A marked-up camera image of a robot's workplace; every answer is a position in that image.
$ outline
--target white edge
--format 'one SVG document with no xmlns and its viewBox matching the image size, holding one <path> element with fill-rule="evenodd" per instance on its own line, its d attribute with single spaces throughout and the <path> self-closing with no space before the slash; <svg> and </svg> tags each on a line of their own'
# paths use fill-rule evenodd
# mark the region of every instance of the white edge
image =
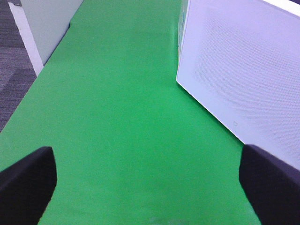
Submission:
<svg viewBox="0 0 300 225">
<path fill-rule="evenodd" d="M 25 12 L 22 7 L 15 6 L 13 3 L 9 2 L 10 10 L 14 16 L 15 23 L 19 29 L 21 38 L 24 42 L 25 48 L 29 55 L 30 61 L 32 63 L 33 69 L 38 76 L 42 69 L 44 68 L 42 59 L 38 53 L 38 48 L 34 41 L 33 35 L 31 33 L 30 26 L 28 24 Z"/>
</svg>

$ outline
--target green surface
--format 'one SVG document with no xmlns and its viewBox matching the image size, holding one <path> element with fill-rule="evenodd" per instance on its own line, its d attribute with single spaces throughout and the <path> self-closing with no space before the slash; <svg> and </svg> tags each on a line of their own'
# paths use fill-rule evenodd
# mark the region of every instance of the green surface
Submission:
<svg viewBox="0 0 300 225">
<path fill-rule="evenodd" d="M 0 167 L 53 146 L 40 224 L 259 224 L 242 143 L 175 81 L 180 0 L 85 0 L 0 134 Z"/>
</svg>

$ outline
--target black object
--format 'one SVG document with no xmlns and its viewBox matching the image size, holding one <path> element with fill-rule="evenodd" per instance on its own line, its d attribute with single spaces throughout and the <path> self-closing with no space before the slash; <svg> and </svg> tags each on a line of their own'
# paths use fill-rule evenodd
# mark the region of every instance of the black object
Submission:
<svg viewBox="0 0 300 225">
<path fill-rule="evenodd" d="M 291 0 L 291 1 L 293 1 L 293 2 L 295 2 L 297 4 L 300 4 L 300 0 Z"/>
<path fill-rule="evenodd" d="M 42 147 L 0 172 L 0 225 L 36 225 L 56 183 L 51 147 Z"/>
<path fill-rule="evenodd" d="M 244 145 L 240 183 L 262 225 L 300 225 L 300 172 L 254 145 Z"/>
</svg>

